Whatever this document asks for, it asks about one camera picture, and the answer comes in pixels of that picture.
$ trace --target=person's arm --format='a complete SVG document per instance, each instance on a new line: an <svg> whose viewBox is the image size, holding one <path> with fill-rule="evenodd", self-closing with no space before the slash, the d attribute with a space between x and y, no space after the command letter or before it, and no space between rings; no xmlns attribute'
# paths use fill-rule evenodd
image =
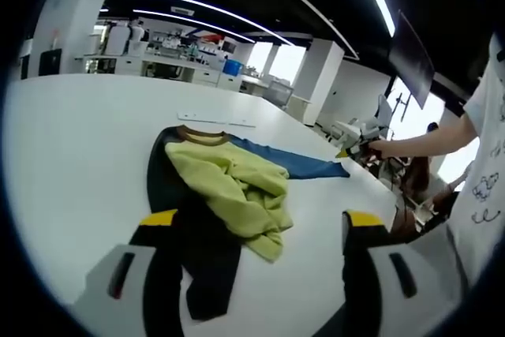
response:
<svg viewBox="0 0 505 337"><path fill-rule="evenodd" d="M442 126L438 130L408 140L373 141L369 147L380 151L382 158L429 157L456 152L475 137L477 132L473 123L469 116L464 114L455 125Z"/></svg>

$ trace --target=chair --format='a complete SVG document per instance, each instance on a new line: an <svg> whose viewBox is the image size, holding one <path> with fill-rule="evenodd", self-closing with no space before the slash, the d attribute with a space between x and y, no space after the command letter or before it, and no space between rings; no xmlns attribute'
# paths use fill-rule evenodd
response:
<svg viewBox="0 0 505 337"><path fill-rule="evenodd" d="M291 86L286 86L280 81L273 80L263 92L263 98L282 110L285 110L290 101L290 97L293 95L293 90Z"/></svg>
<svg viewBox="0 0 505 337"><path fill-rule="evenodd" d="M386 97L384 95L379 95L379 106L377 107L375 117L364 122L358 122L356 118L353 118L348 124L359 126L361 129L361 135L366 136L367 138L377 136L387 138L392 117L393 111L387 102ZM338 140L334 143L334 146L342 145L342 148L346 149L352 147L359 141L359 137L349 135L348 131L346 131L345 128L342 128L342 123L337 120L335 120L331 126L331 137L333 137L334 131L342 133L340 134Z"/></svg>

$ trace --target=monitor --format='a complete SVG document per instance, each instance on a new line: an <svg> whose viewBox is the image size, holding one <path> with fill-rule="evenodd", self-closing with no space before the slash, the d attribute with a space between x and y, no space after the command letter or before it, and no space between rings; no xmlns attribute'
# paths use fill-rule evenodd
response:
<svg viewBox="0 0 505 337"><path fill-rule="evenodd" d="M226 53L233 54L235 52L235 47L236 45L234 43L229 43L228 41L225 41L223 44L223 51L225 51Z"/></svg>
<svg viewBox="0 0 505 337"><path fill-rule="evenodd" d="M419 36L401 11L391 41L389 62L423 109L432 87L435 69Z"/></svg>

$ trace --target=sweater sleeve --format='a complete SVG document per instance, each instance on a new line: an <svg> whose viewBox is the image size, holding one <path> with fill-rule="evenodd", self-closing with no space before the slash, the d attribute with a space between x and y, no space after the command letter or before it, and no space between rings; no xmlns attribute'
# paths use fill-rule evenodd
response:
<svg viewBox="0 0 505 337"><path fill-rule="evenodd" d="M290 174L290 179L348 178L350 176L341 163L322 161L304 155L285 152L269 146L254 144L249 140L231 135L230 141L239 148L286 168Z"/></svg>

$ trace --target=white t-shirt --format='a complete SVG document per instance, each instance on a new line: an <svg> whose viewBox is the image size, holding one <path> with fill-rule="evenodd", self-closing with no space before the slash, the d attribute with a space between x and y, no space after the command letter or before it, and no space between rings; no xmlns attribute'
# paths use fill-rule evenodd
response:
<svg viewBox="0 0 505 337"><path fill-rule="evenodd" d="M505 226L505 86L491 65L465 105L465 112L481 143L448 224L472 285Z"/></svg>

